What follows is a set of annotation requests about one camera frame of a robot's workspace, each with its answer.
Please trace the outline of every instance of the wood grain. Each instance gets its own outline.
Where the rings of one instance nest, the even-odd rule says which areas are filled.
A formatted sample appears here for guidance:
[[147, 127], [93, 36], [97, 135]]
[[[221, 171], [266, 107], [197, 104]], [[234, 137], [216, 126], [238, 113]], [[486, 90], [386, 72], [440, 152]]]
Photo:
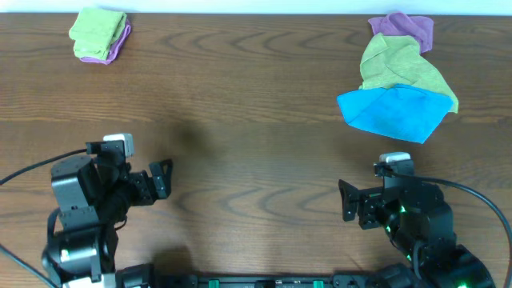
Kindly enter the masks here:
[[[381, 230], [341, 220], [337, 181], [377, 186], [381, 153], [483, 191], [512, 217], [512, 20], [434, 17], [426, 58], [460, 101], [424, 145], [348, 127], [336, 96], [361, 83], [369, 16], [132, 14], [119, 60], [85, 64], [75, 14], [0, 17], [0, 175], [130, 132], [135, 170], [175, 160], [173, 193], [132, 208], [118, 268], [168, 273], [331, 274], [403, 257]], [[50, 167], [0, 188], [0, 241], [41, 269]], [[500, 286], [507, 245], [484, 204], [445, 189], [459, 240]], [[42, 286], [0, 258], [0, 286]]]

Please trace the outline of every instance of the folded towel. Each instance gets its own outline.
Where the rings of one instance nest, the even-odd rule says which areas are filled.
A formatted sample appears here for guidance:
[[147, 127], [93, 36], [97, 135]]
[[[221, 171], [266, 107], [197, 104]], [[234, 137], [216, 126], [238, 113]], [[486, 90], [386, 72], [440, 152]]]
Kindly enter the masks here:
[[110, 44], [119, 39], [125, 28], [126, 14], [99, 8], [84, 8], [70, 29], [75, 40], [74, 55], [106, 60]]
[[448, 96], [398, 84], [339, 95], [338, 104], [352, 127], [423, 144], [454, 103]]
[[421, 52], [432, 50], [434, 41], [434, 20], [424, 16], [407, 16], [402, 12], [375, 17], [368, 22], [374, 34], [385, 36], [412, 36], [418, 41]]
[[375, 35], [361, 59], [362, 85], [359, 89], [391, 88], [407, 84], [450, 96], [458, 112], [458, 100], [435, 67], [419, 54], [419, 44], [411, 36]]
[[128, 21], [128, 19], [126, 19], [125, 29], [122, 31], [121, 37], [118, 40], [116, 40], [116, 42], [112, 43], [112, 45], [110, 45], [109, 54], [106, 57], [106, 60], [99, 60], [99, 59], [96, 59], [93, 57], [84, 57], [84, 58], [80, 58], [80, 61], [88, 62], [88, 63], [101, 63], [101, 64], [105, 64], [105, 65], [111, 64], [112, 61], [115, 60], [116, 57], [118, 56], [118, 52], [121, 49], [122, 44], [128, 37], [128, 34], [130, 34], [130, 32], [131, 32], [130, 21]]

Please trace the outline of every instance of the black cable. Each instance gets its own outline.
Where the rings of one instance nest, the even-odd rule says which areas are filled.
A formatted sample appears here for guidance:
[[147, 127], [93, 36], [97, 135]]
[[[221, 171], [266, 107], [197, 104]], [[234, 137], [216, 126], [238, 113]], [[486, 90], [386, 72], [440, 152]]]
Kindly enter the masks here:
[[41, 274], [41, 272], [37, 271], [35, 268], [33, 268], [30, 264], [27, 262], [21, 260], [18, 256], [16, 256], [14, 253], [10, 252], [7, 248], [4, 247], [4, 245], [0, 244], [0, 251], [10, 258], [12, 261], [19, 264], [21, 267], [25, 268], [29, 272], [31, 272], [34, 276], [39, 278], [43, 283], [45, 283], [48, 287], [52, 288], [58, 288], [57, 285], [53, 284], [51, 280], [49, 280], [45, 275]]
[[119, 226], [119, 227], [115, 227], [115, 230], [120, 230], [121, 228], [123, 228], [126, 223], [128, 222], [128, 216], [125, 215], [125, 220], [123, 221], [123, 223]]
[[506, 271], [506, 277], [505, 277], [505, 288], [510, 287], [510, 281], [512, 280], [512, 229], [510, 228], [509, 222], [506, 220], [505, 215], [503, 212], [500, 211], [500, 209], [494, 204], [490, 199], [488, 199], [486, 196], [484, 196], [482, 193], [477, 192], [476, 190], [469, 188], [468, 186], [464, 186], [462, 184], [458, 184], [452, 181], [443, 180], [443, 179], [437, 179], [437, 178], [428, 178], [428, 177], [419, 177], [419, 176], [413, 176], [413, 175], [405, 175], [405, 174], [398, 174], [393, 171], [386, 170], [386, 176], [393, 176], [393, 177], [400, 177], [400, 178], [412, 178], [417, 179], [423, 182], [432, 182], [437, 183], [441, 185], [451, 186], [453, 188], [460, 189], [462, 191], [465, 191], [476, 198], [484, 201], [485, 204], [488, 205], [489, 208], [492, 209], [498, 216], [499, 220], [502, 222], [503, 227], [505, 228], [506, 237], [509, 241], [509, 267]]
[[[35, 169], [35, 168], [38, 168], [40, 166], [43, 166], [45, 164], [48, 164], [48, 163], [51, 163], [51, 162], [55, 162], [57, 160], [60, 160], [62, 158], [66, 158], [66, 157], [69, 157], [71, 155], [75, 155], [75, 154], [80, 154], [80, 153], [84, 153], [84, 152], [87, 152], [87, 149], [80, 149], [80, 150], [75, 150], [75, 151], [71, 151], [69, 153], [66, 153], [66, 154], [62, 154], [62, 155], [59, 155], [57, 157], [53, 157], [53, 158], [50, 158], [48, 160], [45, 160], [43, 162], [39, 162], [39, 163], [36, 163], [36, 164], [33, 164], [31, 166], [28, 166], [28, 167], [25, 167], [19, 171], [16, 171], [14, 173], [12, 173], [11, 175], [5, 177], [4, 179], [2, 179], [0, 181], [0, 186], [5, 184], [7, 181], [11, 180], [12, 178], [16, 177], [16, 176], [19, 176], [20, 174], [23, 174], [27, 171], [30, 171], [32, 169]], [[60, 210], [56, 210], [52, 213], [52, 215], [54, 214], [55, 218], [57, 217], [57, 214]], [[25, 270], [31, 272], [34, 276], [36, 276], [37, 278], [39, 278], [39, 280], [41, 280], [43, 283], [45, 283], [48, 287], [52, 287], [52, 288], [58, 288], [55, 284], [52, 283], [51, 280], [49, 280], [47, 277], [45, 277], [45, 275], [41, 274], [41, 272], [37, 271], [35, 268], [33, 268], [30, 264], [28, 264], [27, 262], [21, 260], [18, 256], [16, 256], [16, 254], [10, 252], [7, 248], [4, 247], [4, 245], [0, 244], [0, 251], [5, 255], [7, 256], [8, 258], [10, 258], [11, 260], [13, 260], [14, 262], [16, 262], [17, 264], [19, 264], [21, 267], [25, 268]]]
[[57, 222], [57, 217], [61, 213], [61, 209], [55, 209], [50, 216], [48, 216], [48, 223], [46, 224], [46, 238], [47, 241], [50, 242], [54, 237], [55, 232], [55, 223]]
[[50, 158], [50, 159], [45, 160], [43, 162], [39, 162], [39, 163], [33, 164], [31, 166], [25, 167], [25, 168], [23, 168], [23, 169], [21, 169], [19, 171], [16, 171], [16, 172], [12, 173], [11, 175], [5, 177], [4, 179], [2, 179], [0, 181], [0, 186], [5, 184], [7, 181], [11, 180], [12, 178], [14, 178], [16, 176], [19, 176], [20, 174], [23, 174], [23, 173], [25, 173], [27, 171], [30, 171], [30, 170], [35, 169], [35, 168], [38, 168], [38, 167], [43, 166], [43, 165], [48, 164], [48, 163], [55, 162], [55, 161], [60, 160], [62, 158], [66, 158], [66, 157], [69, 157], [71, 155], [80, 154], [80, 153], [84, 153], [84, 152], [87, 152], [87, 149], [80, 149], [80, 150], [71, 151], [69, 153], [62, 154], [60, 156]]

